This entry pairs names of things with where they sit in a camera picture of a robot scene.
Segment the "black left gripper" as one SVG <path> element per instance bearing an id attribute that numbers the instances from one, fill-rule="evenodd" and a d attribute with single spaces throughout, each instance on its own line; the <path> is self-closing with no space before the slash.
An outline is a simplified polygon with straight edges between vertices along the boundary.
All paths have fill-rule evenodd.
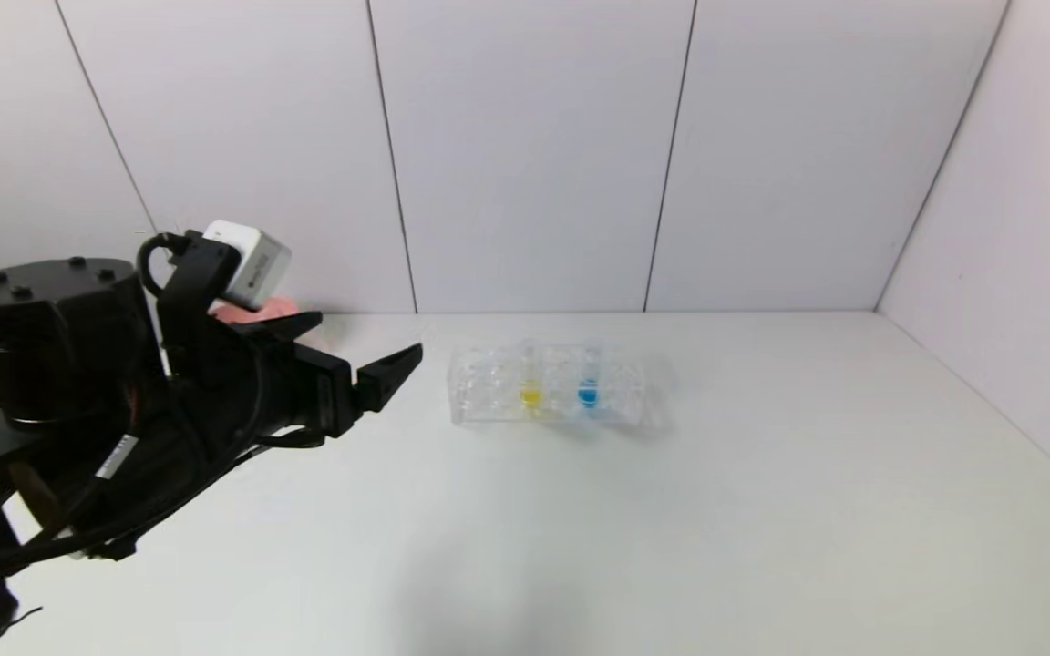
<path id="1" fill-rule="evenodd" d="M 242 451 L 286 427 L 334 439 L 354 422 L 350 364 L 304 347 L 318 312 L 257 323 L 201 323 L 200 436 L 215 454 Z M 355 411 L 379 414 L 424 360 L 414 343 L 355 371 Z"/>

